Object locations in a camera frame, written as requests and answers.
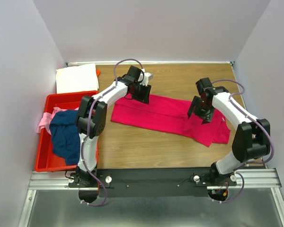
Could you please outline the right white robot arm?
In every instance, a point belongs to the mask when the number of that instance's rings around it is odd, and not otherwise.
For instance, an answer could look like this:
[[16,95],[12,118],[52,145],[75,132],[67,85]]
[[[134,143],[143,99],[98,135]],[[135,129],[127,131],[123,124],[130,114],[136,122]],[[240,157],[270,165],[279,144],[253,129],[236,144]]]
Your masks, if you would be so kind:
[[233,98],[234,94],[223,86],[215,87],[209,78],[198,80],[196,87],[199,95],[193,98],[188,117],[194,115],[206,124],[219,111],[236,129],[231,152],[210,166],[205,175],[208,182],[220,185],[242,165],[254,164],[256,159],[264,156],[273,157],[268,120],[250,114]]

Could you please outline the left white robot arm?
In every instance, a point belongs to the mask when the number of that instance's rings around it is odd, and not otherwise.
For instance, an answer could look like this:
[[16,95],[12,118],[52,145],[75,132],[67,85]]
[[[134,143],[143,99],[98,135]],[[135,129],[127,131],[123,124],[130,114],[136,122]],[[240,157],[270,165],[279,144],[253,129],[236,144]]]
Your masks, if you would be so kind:
[[78,183],[86,187],[98,183],[98,138],[106,125],[108,108],[119,99],[131,95],[134,100],[148,104],[153,74],[135,66],[102,92],[94,96],[84,96],[81,100],[75,124],[80,137],[80,158],[76,167]]

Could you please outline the magenta t shirt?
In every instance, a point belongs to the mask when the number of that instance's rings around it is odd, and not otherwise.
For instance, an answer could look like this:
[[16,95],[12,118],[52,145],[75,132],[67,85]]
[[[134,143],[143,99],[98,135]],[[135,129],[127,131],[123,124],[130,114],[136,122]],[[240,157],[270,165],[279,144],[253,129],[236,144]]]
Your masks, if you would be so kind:
[[148,104],[124,97],[115,102],[111,121],[189,137],[207,147],[212,143],[228,144],[231,131],[225,116],[214,110],[212,121],[203,124],[196,115],[187,116],[190,104],[156,95],[150,95]]

